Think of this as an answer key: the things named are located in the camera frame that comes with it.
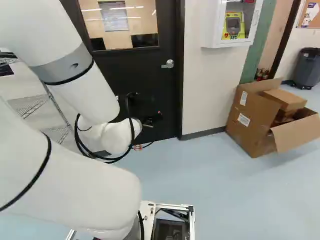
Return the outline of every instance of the bulletin board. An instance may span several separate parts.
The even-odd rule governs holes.
[[[305,0],[297,28],[320,29],[320,0]]]

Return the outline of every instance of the black door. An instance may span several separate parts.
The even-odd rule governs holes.
[[[176,137],[176,1],[60,1],[113,92],[140,93],[133,116],[162,113],[163,120],[154,128],[144,127],[136,143]],[[168,60],[173,64],[166,65]],[[117,120],[126,117],[121,102],[120,107]]]

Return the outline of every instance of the light blue floor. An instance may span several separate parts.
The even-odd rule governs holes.
[[[283,88],[320,110],[320,87]],[[140,178],[144,200],[194,205],[197,240],[320,239],[320,140],[251,159],[225,133],[169,139],[134,151],[117,165]],[[3,240],[64,240],[68,230],[0,217]]]

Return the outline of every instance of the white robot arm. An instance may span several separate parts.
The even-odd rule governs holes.
[[[109,153],[125,151],[131,142],[129,120],[108,123],[119,104],[59,0],[3,0],[0,22],[0,46],[81,114],[79,128],[92,127],[92,136],[98,135]],[[135,175],[51,142],[3,99],[0,113],[1,214],[61,223],[103,240],[127,236],[141,202]],[[135,119],[133,126],[136,137],[142,127]]]

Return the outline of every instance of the trash can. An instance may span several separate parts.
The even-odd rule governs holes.
[[[292,80],[297,88],[309,90],[320,82],[320,48],[300,51]]]

